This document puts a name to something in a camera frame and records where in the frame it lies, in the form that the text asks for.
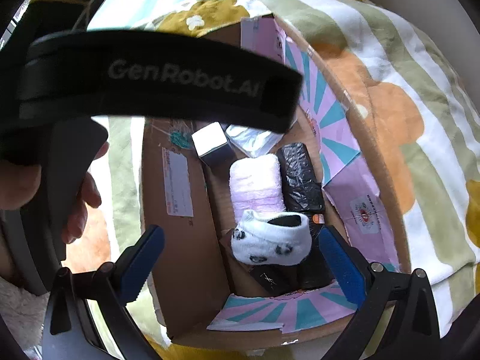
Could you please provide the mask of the person's left hand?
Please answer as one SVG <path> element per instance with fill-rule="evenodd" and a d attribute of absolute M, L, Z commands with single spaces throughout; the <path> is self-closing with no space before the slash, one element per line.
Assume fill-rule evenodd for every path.
<path fill-rule="evenodd" d="M 1 209 L 17 210 L 28 203 L 38 191 L 41 182 L 41 167 L 18 166 L 1 161 Z M 99 208 L 102 199 L 94 178 L 89 172 L 80 185 L 76 202 L 62 230 L 62 240 L 71 244 L 82 237 L 88 219 L 86 206 Z"/>

